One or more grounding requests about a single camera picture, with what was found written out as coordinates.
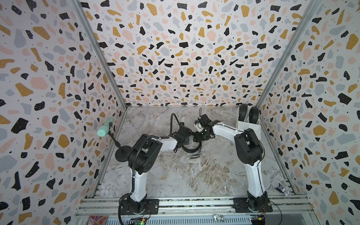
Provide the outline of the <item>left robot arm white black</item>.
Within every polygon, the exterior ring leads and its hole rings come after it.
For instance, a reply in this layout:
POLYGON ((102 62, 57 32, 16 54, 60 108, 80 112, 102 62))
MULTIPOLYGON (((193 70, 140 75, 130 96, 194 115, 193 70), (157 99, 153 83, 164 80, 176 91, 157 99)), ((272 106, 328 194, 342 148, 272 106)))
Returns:
POLYGON ((121 146, 117 144, 115 158, 119 162, 128 162, 131 169, 131 190, 123 196, 119 203, 123 205, 126 200, 129 208, 135 214, 146 209, 146 181, 147 173, 153 167, 161 151, 177 151, 189 144, 194 132, 184 123, 176 121, 179 125, 177 132, 170 132, 168 136, 154 136, 143 134, 134 146, 121 146))

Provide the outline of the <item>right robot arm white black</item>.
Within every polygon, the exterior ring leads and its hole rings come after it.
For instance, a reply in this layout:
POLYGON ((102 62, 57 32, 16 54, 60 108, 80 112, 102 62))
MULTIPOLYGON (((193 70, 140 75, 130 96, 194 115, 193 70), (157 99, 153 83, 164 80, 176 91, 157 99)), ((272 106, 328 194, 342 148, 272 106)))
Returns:
POLYGON ((206 114, 195 121, 195 128, 195 142, 206 141, 215 136, 234 142, 237 156, 245 165, 247 173, 247 206, 252 212, 262 210, 269 200, 261 175, 264 148, 254 130, 234 128, 219 120, 212 121, 206 114))

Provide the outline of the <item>black belt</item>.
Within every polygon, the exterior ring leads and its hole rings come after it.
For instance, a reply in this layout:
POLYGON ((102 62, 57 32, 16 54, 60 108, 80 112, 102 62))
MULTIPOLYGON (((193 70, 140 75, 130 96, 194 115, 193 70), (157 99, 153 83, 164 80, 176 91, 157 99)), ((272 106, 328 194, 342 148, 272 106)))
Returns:
POLYGON ((181 147, 186 153, 191 154, 190 159, 197 159, 200 157, 202 142, 198 142, 198 145, 194 148, 188 148, 184 145, 181 147))
POLYGON ((249 110, 248 120, 249 123, 257 124, 259 120, 259 109, 257 107, 254 106, 249 110))
POLYGON ((238 107, 238 121, 244 122, 246 119, 246 115, 248 112, 248 105, 247 104, 241 104, 238 107))

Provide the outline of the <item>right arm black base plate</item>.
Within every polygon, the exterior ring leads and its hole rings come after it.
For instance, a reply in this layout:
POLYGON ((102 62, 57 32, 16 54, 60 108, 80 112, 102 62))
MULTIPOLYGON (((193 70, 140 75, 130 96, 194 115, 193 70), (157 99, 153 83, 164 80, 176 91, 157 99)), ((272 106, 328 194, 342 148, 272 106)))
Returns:
POLYGON ((266 202, 263 206, 259 207, 256 210, 250 208, 247 197, 236 197, 233 199, 232 207, 235 209, 236 213, 268 213, 273 212, 271 203, 266 202))

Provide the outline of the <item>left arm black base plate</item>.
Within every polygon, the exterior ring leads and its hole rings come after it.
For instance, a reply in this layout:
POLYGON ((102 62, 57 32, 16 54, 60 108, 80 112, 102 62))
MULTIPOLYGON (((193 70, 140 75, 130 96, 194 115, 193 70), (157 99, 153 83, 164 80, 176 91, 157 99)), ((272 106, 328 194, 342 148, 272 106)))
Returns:
POLYGON ((143 199, 136 202, 133 199, 125 199, 119 207, 121 215, 157 215, 159 209, 159 199, 143 199))

